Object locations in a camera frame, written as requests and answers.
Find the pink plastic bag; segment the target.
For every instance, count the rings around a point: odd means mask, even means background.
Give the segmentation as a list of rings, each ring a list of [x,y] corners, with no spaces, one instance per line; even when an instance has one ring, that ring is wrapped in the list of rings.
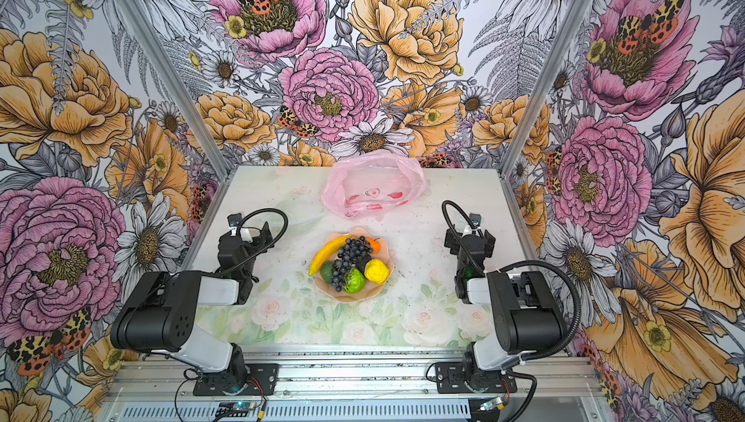
[[[427,187],[417,159],[376,150],[335,163],[320,201],[341,218],[382,218],[418,199]]]

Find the yellow lemon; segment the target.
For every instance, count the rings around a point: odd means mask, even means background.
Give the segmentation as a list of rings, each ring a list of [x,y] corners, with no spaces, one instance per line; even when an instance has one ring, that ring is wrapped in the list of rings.
[[[372,259],[365,265],[364,276],[374,284],[385,284],[390,277],[390,269],[381,260]]]

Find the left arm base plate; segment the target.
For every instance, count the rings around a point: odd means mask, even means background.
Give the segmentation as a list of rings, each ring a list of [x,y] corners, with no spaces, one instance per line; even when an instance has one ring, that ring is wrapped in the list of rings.
[[[205,374],[192,393],[197,397],[272,396],[278,373],[277,364],[248,364],[242,371]]]

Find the pink scalloped bowl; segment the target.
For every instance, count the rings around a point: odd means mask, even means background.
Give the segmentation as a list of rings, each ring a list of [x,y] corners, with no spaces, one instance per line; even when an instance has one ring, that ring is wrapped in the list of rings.
[[[308,267],[321,292],[347,304],[380,294],[394,271],[388,241],[364,228],[329,235]]]

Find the smooth green lime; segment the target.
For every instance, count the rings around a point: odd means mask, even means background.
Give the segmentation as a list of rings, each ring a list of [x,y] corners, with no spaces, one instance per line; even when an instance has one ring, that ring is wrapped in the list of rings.
[[[331,284],[335,278],[335,265],[332,261],[326,261],[322,264],[320,269],[320,276],[326,284]]]

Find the dark grape bunch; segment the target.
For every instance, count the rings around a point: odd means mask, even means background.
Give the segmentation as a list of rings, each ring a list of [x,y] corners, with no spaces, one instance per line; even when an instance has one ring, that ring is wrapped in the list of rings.
[[[372,255],[368,253],[366,239],[368,238],[349,238],[347,243],[340,249],[337,259],[333,261],[336,272],[331,286],[337,292],[343,291],[345,274],[351,268],[357,268],[364,275],[365,265],[373,259]]]

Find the yellow banana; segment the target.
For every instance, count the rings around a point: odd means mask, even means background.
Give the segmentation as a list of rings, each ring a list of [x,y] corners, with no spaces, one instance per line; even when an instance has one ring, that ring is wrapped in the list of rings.
[[[322,265],[339,249],[341,249],[346,243],[347,240],[350,238],[349,235],[340,236],[337,237],[329,242],[326,243],[318,253],[316,253],[314,259],[312,259],[312,262],[310,263],[310,266],[308,267],[308,275],[310,277],[313,277],[316,273],[319,272]]]

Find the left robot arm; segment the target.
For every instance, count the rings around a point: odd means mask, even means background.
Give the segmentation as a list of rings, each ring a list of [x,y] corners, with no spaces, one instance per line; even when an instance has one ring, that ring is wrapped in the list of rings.
[[[217,269],[144,274],[112,326],[115,348],[167,356],[196,377],[196,396],[260,396],[275,392],[277,364],[250,364],[238,344],[196,323],[201,306],[244,305],[259,278],[254,264],[286,232],[285,212],[266,208],[229,216],[218,240]]]

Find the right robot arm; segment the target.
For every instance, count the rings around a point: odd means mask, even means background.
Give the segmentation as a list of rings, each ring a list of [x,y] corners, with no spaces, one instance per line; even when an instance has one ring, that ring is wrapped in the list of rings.
[[[444,246],[457,261],[456,296],[467,305],[488,306],[493,331],[468,344],[462,369],[448,370],[440,391],[512,391],[509,371],[526,361],[555,354],[570,339],[543,276],[545,271],[557,274],[558,270],[543,261],[521,260],[488,272],[484,261],[493,255],[496,238],[479,230],[472,220],[463,232],[455,228],[448,214],[444,220]]]

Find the bright green bumpy fruit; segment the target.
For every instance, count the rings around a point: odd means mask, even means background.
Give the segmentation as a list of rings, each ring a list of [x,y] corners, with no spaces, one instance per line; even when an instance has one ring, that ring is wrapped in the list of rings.
[[[345,274],[345,284],[343,285],[343,291],[346,294],[359,293],[365,287],[366,282],[367,279],[357,268],[351,268]]]

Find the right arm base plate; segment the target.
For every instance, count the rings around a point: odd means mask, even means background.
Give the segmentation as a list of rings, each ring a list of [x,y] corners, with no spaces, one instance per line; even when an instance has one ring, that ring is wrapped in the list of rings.
[[[482,371],[464,362],[436,362],[428,375],[440,394],[506,394],[517,391],[515,380],[499,371]]]

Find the small orange fruit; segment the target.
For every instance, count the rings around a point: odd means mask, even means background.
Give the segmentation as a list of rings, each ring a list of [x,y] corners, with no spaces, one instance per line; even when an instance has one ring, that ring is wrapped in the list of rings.
[[[366,239],[368,253],[377,254],[380,252],[380,242],[377,239]]]

